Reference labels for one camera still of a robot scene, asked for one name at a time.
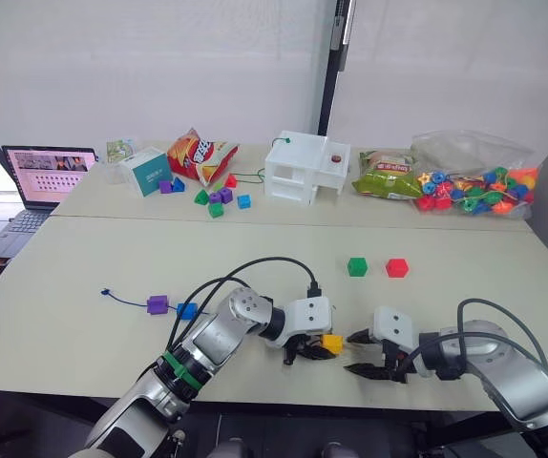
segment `colorful beads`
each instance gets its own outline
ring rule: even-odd
[[[420,211],[455,208],[472,215],[522,216],[524,202],[533,202],[537,169],[496,167],[477,177],[451,177],[442,171],[424,173],[419,178],[423,196],[416,200]]]

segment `laptop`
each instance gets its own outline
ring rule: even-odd
[[[0,258],[13,258],[96,162],[92,148],[3,146],[26,210],[0,232]]]

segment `laptop keyboard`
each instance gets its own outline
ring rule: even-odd
[[[26,212],[15,218],[11,224],[10,232],[36,232],[40,225],[47,219],[47,213]]]

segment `green band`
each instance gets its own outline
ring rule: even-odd
[[[177,361],[177,359],[170,354],[168,351],[164,351],[163,359],[168,362],[169,365],[172,366],[173,369],[175,369],[175,375],[179,377],[180,379],[184,380],[188,385],[190,385],[192,388],[196,389],[197,391],[200,391],[203,385],[196,380],[196,378],[189,373],[187,370],[187,367],[182,365]]]

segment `red block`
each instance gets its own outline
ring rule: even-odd
[[[408,263],[403,258],[387,262],[387,274],[391,279],[403,279],[409,270]]]
[[[416,205],[421,212],[428,212],[435,206],[435,198],[433,196],[423,196],[416,200]]]
[[[225,181],[225,187],[235,188],[237,184],[238,184],[238,181],[236,180],[236,177],[234,177],[232,174],[229,174],[227,176],[227,180]]]

